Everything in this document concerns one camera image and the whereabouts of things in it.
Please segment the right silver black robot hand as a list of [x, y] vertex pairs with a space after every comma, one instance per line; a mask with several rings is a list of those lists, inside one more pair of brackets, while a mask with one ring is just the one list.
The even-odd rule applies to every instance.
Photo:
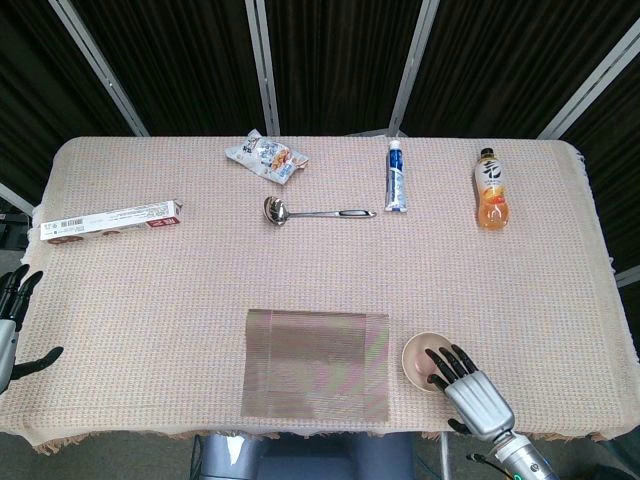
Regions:
[[427, 382], [445, 395], [460, 417], [448, 420], [455, 432], [493, 443], [513, 434], [513, 410], [461, 347], [452, 344], [437, 351], [426, 348], [424, 352], [437, 369], [427, 376]]

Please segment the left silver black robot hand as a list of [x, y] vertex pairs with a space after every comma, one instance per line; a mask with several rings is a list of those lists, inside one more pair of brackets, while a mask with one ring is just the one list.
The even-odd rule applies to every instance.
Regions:
[[19, 336], [35, 287], [44, 272], [36, 271], [26, 278], [30, 266], [23, 264], [1, 276], [1, 393], [12, 381], [40, 372], [53, 365], [64, 348], [56, 346], [44, 357], [18, 364], [16, 351]]

